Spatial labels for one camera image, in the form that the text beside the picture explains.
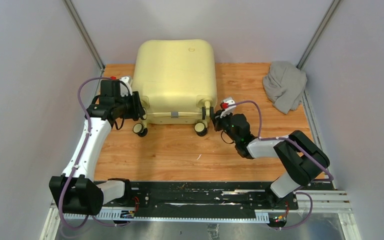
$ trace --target gray cloth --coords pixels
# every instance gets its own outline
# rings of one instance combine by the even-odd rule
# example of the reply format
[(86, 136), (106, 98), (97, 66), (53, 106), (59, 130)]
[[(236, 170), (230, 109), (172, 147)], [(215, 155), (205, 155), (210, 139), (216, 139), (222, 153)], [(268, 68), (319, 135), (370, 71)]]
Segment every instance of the gray cloth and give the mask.
[(287, 61), (274, 61), (262, 79), (265, 93), (273, 106), (284, 114), (300, 105), (306, 87), (306, 73)]

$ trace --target red clip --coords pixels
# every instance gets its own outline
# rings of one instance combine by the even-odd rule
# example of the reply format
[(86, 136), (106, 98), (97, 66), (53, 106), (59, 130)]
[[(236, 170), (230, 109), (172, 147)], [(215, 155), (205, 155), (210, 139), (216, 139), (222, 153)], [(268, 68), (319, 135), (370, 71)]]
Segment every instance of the red clip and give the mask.
[(229, 107), (229, 104), (227, 103), (227, 102), (223, 102), (222, 104), (221, 104), (221, 108), (222, 109), (227, 109)]

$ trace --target gray wall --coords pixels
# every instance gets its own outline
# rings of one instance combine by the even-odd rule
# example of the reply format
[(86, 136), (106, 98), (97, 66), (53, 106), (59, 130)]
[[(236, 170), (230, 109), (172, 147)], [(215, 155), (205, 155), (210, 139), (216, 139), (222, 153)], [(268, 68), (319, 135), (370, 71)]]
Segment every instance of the gray wall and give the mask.
[(0, 0), (0, 239), (39, 238), (83, 128), (77, 88), (97, 74), (61, 0)]
[(73, 0), (102, 60), (150, 39), (204, 39), (217, 62), (298, 63), (332, 0)]
[(362, 239), (384, 239), (384, 1), (343, 1), (305, 71)]

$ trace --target suitcase wheel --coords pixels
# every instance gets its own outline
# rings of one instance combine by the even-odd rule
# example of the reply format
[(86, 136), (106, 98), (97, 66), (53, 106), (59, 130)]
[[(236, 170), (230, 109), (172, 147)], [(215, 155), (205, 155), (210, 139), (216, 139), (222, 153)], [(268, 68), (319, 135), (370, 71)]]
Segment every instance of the suitcase wheel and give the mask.
[(148, 128), (145, 128), (145, 126), (142, 123), (136, 123), (133, 126), (133, 132), (137, 134), (139, 137), (145, 137), (148, 133)]
[(203, 137), (208, 133), (208, 130), (205, 127), (205, 124), (202, 122), (198, 122), (197, 124), (195, 124), (194, 129), (195, 129), (195, 133), (200, 137)]

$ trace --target wooden floor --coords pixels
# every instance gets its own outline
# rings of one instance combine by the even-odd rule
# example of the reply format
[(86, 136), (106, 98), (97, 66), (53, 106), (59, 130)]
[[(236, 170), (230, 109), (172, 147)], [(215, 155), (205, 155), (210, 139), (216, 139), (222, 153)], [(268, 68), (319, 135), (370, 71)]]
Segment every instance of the wooden floor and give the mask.
[[(263, 137), (301, 130), (311, 138), (302, 106), (284, 115), (266, 97), (262, 79), (269, 66), (269, 63), (217, 64), (218, 100), (232, 96), (237, 102), (257, 102), (262, 111)], [(108, 64), (104, 76), (133, 76), (134, 67), (133, 64)], [(235, 112), (245, 114), (251, 132), (256, 135), (259, 116), (255, 106), (243, 104)], [(195, 134), (193, 125), (152, 124), (148, 126), (147, 136), (139, 137), (132, 132), (133, 125), (132, 120), (126, 120), (123, 129), (112, 129), (96, 165), (96, 180), (273, 181), (285, 172), (278, 158), (241, 158), (233, 145), (222, 141), (220, 132), (215, 132), (212, 125), (204, 137)]]

